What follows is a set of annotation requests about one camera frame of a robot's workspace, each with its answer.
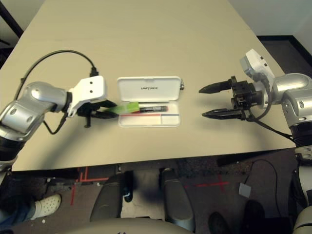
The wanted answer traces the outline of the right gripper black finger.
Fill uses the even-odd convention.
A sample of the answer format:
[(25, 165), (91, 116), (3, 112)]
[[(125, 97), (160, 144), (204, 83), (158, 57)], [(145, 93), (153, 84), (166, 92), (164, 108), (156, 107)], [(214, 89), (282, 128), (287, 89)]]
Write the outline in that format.
[(213, 94), (219, 93), (223, 90), (231, 89), (232, 85), (230, 81), (217, 82), (210, 85), (207, 85), (201, 88), (198, 92), (203, 94)]
[(244, 112), (240, 109), (215, 109), (202, 113), (202, 116), (212, 119), (243, 119)]

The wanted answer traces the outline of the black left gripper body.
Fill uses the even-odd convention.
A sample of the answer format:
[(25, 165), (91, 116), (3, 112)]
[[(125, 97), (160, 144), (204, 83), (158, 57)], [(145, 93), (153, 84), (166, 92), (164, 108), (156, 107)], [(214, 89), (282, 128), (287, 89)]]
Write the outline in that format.
[(99, 111), (99, 102), (96, 103), (85, 103), (79, 108), (79, 116), (86, 118), (85, 128), (91, 127), (91, 118), (93, 118), (93, 112)]

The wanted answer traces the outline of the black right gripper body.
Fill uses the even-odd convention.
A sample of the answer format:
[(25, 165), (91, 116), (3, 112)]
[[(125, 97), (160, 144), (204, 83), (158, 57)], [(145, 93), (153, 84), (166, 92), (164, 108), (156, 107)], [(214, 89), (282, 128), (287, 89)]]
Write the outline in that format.
[(246, 119), (245, 111), (262, 104), (262, 91), (256, 91), (252, 83), (237, 81), (235, 76), (231, 76), (230, 82), (233, 92), (231, 104), (235, 112), (234, 116), (237, 119)]

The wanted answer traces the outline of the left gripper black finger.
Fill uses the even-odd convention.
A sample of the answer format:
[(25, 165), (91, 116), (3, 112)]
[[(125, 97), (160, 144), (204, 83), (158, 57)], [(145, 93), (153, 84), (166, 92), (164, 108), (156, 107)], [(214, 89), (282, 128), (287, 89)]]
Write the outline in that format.
[(99, 118), (99, 119), (111, 119), (118, 117), (118, 114), (113, 112), (99, 112), (95, 111), (93, 112), (93, 118)]
[(117, 104), (110, 100), (105, 100), (105, 101), (99, 102), (98, 106), (99, 108), (113, 108), (113, 107), (117, 107)]

